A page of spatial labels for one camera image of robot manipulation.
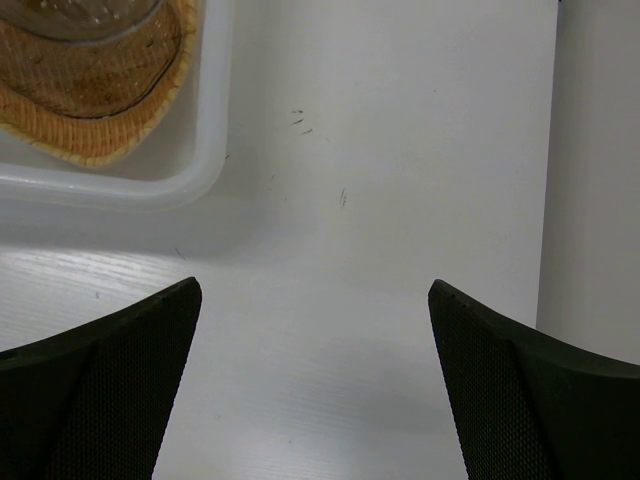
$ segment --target black mark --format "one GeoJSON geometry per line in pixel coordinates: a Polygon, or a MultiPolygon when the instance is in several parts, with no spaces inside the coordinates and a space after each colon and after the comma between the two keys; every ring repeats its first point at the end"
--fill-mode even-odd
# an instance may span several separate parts
{"type": "Polygon", "coordinates": [[[187,259],[186,259],[186,258],[184,258],[184,255],[182,255],[182,252],[180,252],[180,250],[178,250],[178,247],[174,247],[174,248],[173,248],[173,251],[174,251],[174,252],[176,252],[176,254],[177,254],[181,259],[183,259],[185,262],[187,261],[187,259]]]}

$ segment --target white wall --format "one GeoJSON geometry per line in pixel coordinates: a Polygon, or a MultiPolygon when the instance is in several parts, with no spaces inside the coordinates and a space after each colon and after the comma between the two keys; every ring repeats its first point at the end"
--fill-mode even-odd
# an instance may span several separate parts
{"type": "Polygon", "coordinates": [[[640,2],[561,4],[538,326],[640,363],[640,2]]]}

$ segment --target white plastic container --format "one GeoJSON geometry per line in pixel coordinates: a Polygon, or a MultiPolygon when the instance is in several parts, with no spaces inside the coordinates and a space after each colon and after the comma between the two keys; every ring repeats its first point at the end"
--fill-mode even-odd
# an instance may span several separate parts
{"type": "Polygon", "coordinates": [[[233,1],[200,1],[191,75],[166,118],[122,163],[81,170],[0,131],[0,197],[150,211],[209,190],[226,154],[233,1]]]}

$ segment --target wicker basket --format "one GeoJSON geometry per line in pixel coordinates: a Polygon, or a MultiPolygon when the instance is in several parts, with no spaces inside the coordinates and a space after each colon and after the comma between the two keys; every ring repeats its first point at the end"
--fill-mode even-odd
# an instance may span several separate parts
{"type": "Polygon", "coordinates": [[[0,127],[69,162],[104,167],[136,147],[182,87],[198,0],[167,0],[134,33],[99,46],[30,35],[0,21],[0,127]]]}

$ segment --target white surface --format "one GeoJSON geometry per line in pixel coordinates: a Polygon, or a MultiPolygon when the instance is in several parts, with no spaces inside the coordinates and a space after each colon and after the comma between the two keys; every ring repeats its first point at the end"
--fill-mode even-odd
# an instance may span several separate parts
{"type": "Polygon", "coordinates": [[[633,0],[562,4],[538,320],[638,364],[639,18],[633,0]]]}
{"type": "Polygon", "coordinates": [[[556,9],[239,0],[220,181],[164,214],[0,204],[0,347],[195,275],[156,479],[465,478],[426,294],[535,321],[556,9]]]}
{"type": "Polygon", "coordinates": [[[234,0],[201,2],[203,55],[163,122],[122,163],[88,171],[0,132],[0,196],[136,211],[174,208],[217,180],[227,141],[234,0]]]}

